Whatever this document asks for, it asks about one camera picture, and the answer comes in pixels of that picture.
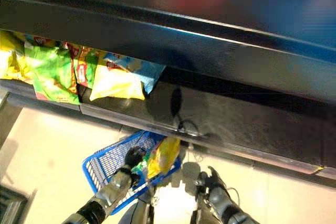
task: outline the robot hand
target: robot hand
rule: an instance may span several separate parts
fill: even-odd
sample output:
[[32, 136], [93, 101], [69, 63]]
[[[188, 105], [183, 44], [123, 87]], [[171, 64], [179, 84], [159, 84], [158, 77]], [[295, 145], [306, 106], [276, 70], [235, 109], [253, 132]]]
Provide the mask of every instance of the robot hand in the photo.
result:
[[111, 181], [62, 224], [101, 224], [126, 196], [130, 187], [137, 183], [137, 176], [131, 173], [131, 169], [142, 161], [145, 154], [146, 151], [138, 146], [129, 149], [124, 165], [116, 171]]
[[211, 170], [211, 176], [208, 177], [206, 172], [201, 172], [195, 182], [196, 199], [203, 197], [201, 200], [207, 201], [223, 224], [257, 224], [231, 199], [217, 171], [210, 166], [208, 168]]

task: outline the green chip bag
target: green chip bag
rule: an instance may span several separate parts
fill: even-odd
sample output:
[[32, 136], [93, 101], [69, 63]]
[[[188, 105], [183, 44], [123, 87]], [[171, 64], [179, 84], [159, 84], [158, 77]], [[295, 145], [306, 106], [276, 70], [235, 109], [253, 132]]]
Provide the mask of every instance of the green chip bag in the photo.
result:
[[37, 99], [79, 104], [74, 63], [69, 50], [25, 42], [25, 55], [33, 72]]

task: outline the floor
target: floor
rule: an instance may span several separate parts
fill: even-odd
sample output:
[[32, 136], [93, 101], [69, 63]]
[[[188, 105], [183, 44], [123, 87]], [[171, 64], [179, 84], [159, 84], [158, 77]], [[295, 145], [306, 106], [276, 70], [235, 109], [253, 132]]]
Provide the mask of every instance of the floor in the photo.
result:
[[[81, 162], [131, 132], [117, 124], [104, 127], [23, 108], [0, 150], [0, 182], [30, 197], [24, 224], [62, 223], [76, 212], [92, 196]], [[183, 162], [183, 169], [157, 193], [155, 223], [189, 223], [195, 204], [192, 180], [208, 165], [238, 191], [242, 209], [260, 223], [317, 224], [336, 219], [334, 188], [201, 155], [191, 148]], [[234, 190], [229, 192], [238, 200]], [[125, 211], [104, 223], [118, 223]]]

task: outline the wire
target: wire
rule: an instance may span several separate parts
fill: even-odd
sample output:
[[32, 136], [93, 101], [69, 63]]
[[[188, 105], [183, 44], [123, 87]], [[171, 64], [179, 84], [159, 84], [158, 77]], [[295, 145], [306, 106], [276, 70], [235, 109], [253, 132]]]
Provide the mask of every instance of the wire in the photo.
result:
[[237, 189], [234, 188], [234, 187], [229, 187], [229, 188], [227, 188], [226, 190], [227, 190], [227, 191], [229, 191], [229, 190], [233, 190], [233, 191], [236, 192], [236, 194], [237, 194], [237, 198], [238, 198], [238, 207], [240, 207], [240, 196], [239, 196], [239, 193], [238, 193]]
[[132, 214], [132, 217], [131, 217], [131, 222], [130, 222], [130, 224], [132, 224], [133, 217], [134, 217], [134, 213], [135, 213], [135, 211], [136, 211], [136, 208], [138, 207], [138, 203], [139, 203], [139, 202], [137, 202], [137, 204], [136, 204], [136, 206], [135, 206], [135, 208], [134, 208], [134, 211], [133, 211], [133, 214]]

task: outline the snack bag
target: snack bag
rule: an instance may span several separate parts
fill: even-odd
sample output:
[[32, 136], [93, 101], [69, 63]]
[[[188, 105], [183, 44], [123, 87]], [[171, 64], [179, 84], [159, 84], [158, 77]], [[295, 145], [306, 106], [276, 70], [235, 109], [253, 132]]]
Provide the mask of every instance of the snack bag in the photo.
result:
[[148, 162], [148, 179], [159, 173], [166, 175], [180, 153], [180, 139], [175, 137], [166, 137], [152, 151]]
[[31, 84], [26, 64], [24, 44], [10, 32], [0, 30], [0, 78], [25, 81]]
[[30, 34], [25, 35], [25, 39], [28, 40], [33, 45], [44, 46], [44, 47], [58, 47], [60, 45], [59, 41], [53, 39], [47, 39], [39, 36], [34, 36]]
[[144, 100], [142, 89], [149, 94], [164, 68], [109, 52], [100, 56], [90, 100], [107, 96]]
[[149, 94], [153, 90], [154, 85], [165, 68], [164, 65], [110, 52], [106, 54], [105, 60], [109, 60], [120, 68], [139, 77], [146, 94]]
[[145, 99], [140, 78], [103, 56], [99, 57], [90, 100], [101, 97]]
[[25, 42], [25, 54], [33, 72], [37, 99], [79, 104], [69, 50], [33, 46]]
[[93, 48], [82, 47], [78, 56], [73, 59], [78, 84], [92, 89], [99, 55], [103, 54], [106, 53]]

